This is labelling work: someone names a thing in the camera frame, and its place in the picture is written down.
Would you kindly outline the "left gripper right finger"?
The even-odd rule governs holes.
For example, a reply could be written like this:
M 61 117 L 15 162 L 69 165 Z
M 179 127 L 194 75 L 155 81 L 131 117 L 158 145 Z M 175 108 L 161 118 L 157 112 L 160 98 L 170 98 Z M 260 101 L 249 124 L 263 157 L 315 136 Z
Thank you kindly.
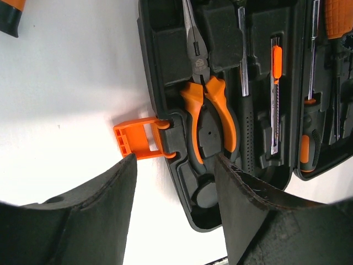
M 351 264 L 352 199 L 322 204 L 288 194 L 215 158 L 230 264 Z

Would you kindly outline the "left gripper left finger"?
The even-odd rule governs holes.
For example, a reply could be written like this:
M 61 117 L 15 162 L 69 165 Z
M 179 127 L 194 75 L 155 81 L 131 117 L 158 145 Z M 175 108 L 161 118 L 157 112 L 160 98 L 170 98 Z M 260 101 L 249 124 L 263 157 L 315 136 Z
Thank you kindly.
M 1 204 L 2 264 L 122 264 L 137 181 L 131 154 L 41 204 Z

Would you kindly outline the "black handle nut driver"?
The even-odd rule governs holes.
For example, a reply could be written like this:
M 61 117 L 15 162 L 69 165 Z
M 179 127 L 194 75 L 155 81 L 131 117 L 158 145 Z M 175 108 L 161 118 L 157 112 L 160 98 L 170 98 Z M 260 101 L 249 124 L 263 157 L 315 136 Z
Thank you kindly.
M 300 171 L 304 176 L 313 172 L 318 164 L 322 135 L 319 129 L 320 96 L 314 95 L 316 67 L 316 38 L 318 36 L 321 1 L 311 1 L 308 24 L 308 46 L 305 63 L 308 78 L 308 96 L 303 102 L 303 127 L 300 147 Z

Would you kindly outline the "orange handle needle-nose pliers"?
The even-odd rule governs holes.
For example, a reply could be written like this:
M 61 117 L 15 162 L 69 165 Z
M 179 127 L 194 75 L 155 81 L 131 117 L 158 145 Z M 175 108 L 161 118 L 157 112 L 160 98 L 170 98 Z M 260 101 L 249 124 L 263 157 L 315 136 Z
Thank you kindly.
M 192 68 L 192 80 L 187 82 L 180 94 L 188 113 L 186 144 L 189 161 L 198 174 L 204 174 L 206 167 L 199 151 L 198 121 L 205 99 L 212 103 L 222 124 L 224 148 L 229 155 L 239 147 L 240 136 L 235 115 L 231 114 L 225 95 L 226 82 L 211 75 L 208 65 L 208 50 L 197 27 L 192 4 L 182 1 L 186 46 Z

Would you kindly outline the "black handle claw hammer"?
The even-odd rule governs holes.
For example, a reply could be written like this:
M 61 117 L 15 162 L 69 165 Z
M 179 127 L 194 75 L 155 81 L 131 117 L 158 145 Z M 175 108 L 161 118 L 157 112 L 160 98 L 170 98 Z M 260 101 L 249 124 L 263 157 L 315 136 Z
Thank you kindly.
M 238 26 L 242 32 L 243 45 L 242 59 L 239 65 L 239 77 L 242 95 L 239 101 L 239 125 L 241 134 L 240 151 L 243 171 L 247 172 L 248 174 L 255 175 L 254 115 L 253 98 L 249 90 L 245 3 L 246 1 L 236 1 Z

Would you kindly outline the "black plastic tool case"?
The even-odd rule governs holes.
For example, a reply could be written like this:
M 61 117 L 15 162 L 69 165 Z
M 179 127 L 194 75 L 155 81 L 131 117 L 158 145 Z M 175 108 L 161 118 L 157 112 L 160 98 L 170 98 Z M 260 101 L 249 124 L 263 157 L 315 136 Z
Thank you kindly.
M 236 1 L 190 1 L 197 27 L 208 50 L 211 75 L 226 82 L 226 99 L 235 115 L 240 134 L 239 101 L 241 84 L 242 32 L 238 26 Z M 314 95 L 320 96 L 319 129 L 322 146 L 316 169 L 300 171 L 303 102 L 308 96 L 305 53 L 311 1 L 246 1 L 246 35 L 249 90 L 253 98 L 255 175 L 285 188 L 292 175 L 308 181 L 352 157 L 352 52 L 346 51 L 340 78 L 340 132 L 334 135 L 333 57 L 325 28 L 321 1 Z M 200 155 L 206 172 L 192 167 L 186 144 L 188 113 L 180 91 L 192 80 L 186 46 L 182 1 L 139 1 L 138 31 L 149 96 L 155 115 L 126 121 L 114 127 L 121 154 L 139 160 L 163 157 L 190 226 L 209 232 L 221 226 L 215 184 L 215 158 L 224 154 L 242 169 L 240 151 L 229 155 L 224 148 L 220 117 L 207 99 L 198 121 Z M 271 155 L 270 70 L 271 38 L 279 37 L 282 47 L 282 76 L 279 80 L 279 150 Z

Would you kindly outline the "orange handle screwdriver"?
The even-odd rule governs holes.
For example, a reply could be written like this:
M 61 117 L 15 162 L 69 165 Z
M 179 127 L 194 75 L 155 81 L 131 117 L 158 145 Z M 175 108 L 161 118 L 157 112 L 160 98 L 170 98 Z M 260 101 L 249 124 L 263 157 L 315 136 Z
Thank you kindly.
M 340 132 L 340 78 L 346 51 L 342 48 L 341 37 L 352 31 L 352 1 L 331 0 L 324 2 L 325 28 L 331 43 L 333 57 L 333 110 L 334 135 L 336 140 Z

